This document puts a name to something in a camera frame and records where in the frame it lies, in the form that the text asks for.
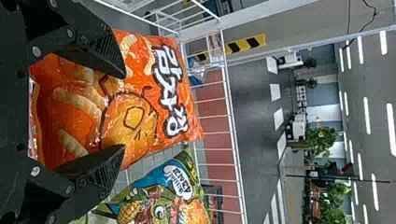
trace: white lane marking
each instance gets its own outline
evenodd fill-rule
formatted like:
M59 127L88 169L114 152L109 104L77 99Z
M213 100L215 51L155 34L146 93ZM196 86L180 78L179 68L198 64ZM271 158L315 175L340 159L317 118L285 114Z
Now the white lane marking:
M343 102L343 93L340 91L340 106L341 106L341 111L344 110L344 102Z
M271 89L271 101L280 99L280 88L279 84L270 84Z
M375 174L372 174L372 181L373 181L374 208L375 208L376 211L379 211L378 191L377 191L377 188L376 188Z
M353 158L353 147L352 147L352 141L349 140L349 152L350 152L350 161L352 163L355 163L355 160Z
M267 215L265 215L265 220L262 224L270 224L270 218L268 217L268 213Z
M345 144L345 150L347 152L347 133L344 132L344 144Z
M283 123L283 109L278 109L274 114L274 121L275 121L275 131L280 127Z
M379 40L381 42L381 53L382 55L386 55L388 53L388 41L386 31L379 32Z
M286 134L283 133L280 136L279 141L277 141L277 154L279 155L279 159L282 158L283 151L286 148Z
M277 74L277 63L273 57L267 57L268 72Z
M358 195L358 185L356 182L353 182L353 195L355 196L355 204L359 205L359 195Z
M366 120L366 131L368 134L371 134L369 100L367 99L367 97L363 98L363 104L364 104L364 118Z
M277 216L276 194L274 194L273 199L271 201L271 210L273 212L274 224L279 224L279 217Z
M387 115L388 115L388 128L389 128L389 144L390 152L396 157L396 133L395 133L395 121L393 117L393 105L387 104Z
M364 224L369 224L369 217L367 215L366 204L363 205Z
M352 61L350 60L350 47L346 48L346 60L347 60L347 68L352 69Z
M277 198L279 199L279 213L282 224L286 224L285 207L283 205L283 193L280 179L277 181Z
M358 165L359 165L359 179L363 180L363 165L361 164L361 154L358 153Z
M363 44L361 43L361 36L358 36L358 50L359 50L359 62L363 64L364 57L363 57Z
M347 103L347 92L344 91L344 101L346 102L346 115L349 116L349 106Z
M355 204L351 202L350 207L352 208L352 220L355 221Z
M339 49L340 51L340 65L341 65L341 72L344 72L344 55L343 50Z

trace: colorful snack bag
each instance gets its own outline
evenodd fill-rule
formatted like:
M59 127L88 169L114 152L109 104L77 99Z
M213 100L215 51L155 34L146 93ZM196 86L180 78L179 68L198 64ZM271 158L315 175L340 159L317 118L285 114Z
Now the colorful snack bag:
M93 213L118 224L209 224L204 191L188 149L102 203Z
M31 66L38 158L49 168L117 144L121 169L150 151L202 138L177 43L115 30L127 78L48 55Z

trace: snack illustration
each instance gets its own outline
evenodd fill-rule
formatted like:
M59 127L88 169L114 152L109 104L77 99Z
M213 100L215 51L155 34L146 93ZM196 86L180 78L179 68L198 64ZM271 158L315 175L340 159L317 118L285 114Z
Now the snack illustration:
M204 192L188 149L93 212L118 224L208 224Z
M126 146L125 169L147 153L202 138L176 42L114 34L124 80L54 54L30 68L38 159L50 169L116 144Z

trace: crosswalk marking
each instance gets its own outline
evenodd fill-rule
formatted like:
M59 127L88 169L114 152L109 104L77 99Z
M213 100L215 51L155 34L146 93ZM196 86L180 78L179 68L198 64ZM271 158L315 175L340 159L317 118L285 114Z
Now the crosswalk marking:
M268 217L268 213L267 215L265 215L265 220L262 224L270 224L270 218Z
M282 193L282 186L280 184L280 179L277 181L277 198L279 200L280 220L282 221L282 224L286 224L285 207L283 205L283 193Z
M279 217L277 215L276 194L274 194L273 199L271 201L271 210L273 212L274 224L278 224L279 223Z
M277 63L273 57L266 58L268 72L277 74Z
M277 154L279 155L279 159L282 158L283 151L286 148L286 134L283 133L280 136L279 141L277 141Z
M274 121L275 121L275 131L280 127L283 123L283 109L278 109L274 114Z
M271 89L271 101L280 99L280 88L279 84L270 84Z

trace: cartoon character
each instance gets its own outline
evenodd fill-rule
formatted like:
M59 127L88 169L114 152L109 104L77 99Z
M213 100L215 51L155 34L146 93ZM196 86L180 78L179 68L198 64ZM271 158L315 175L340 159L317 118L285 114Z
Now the cartoon character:
M185 201L163 186L132 189L123 202L109 203L107 206L114 214L118 214L118 224L204 224L208 222L207 212L199 198Z

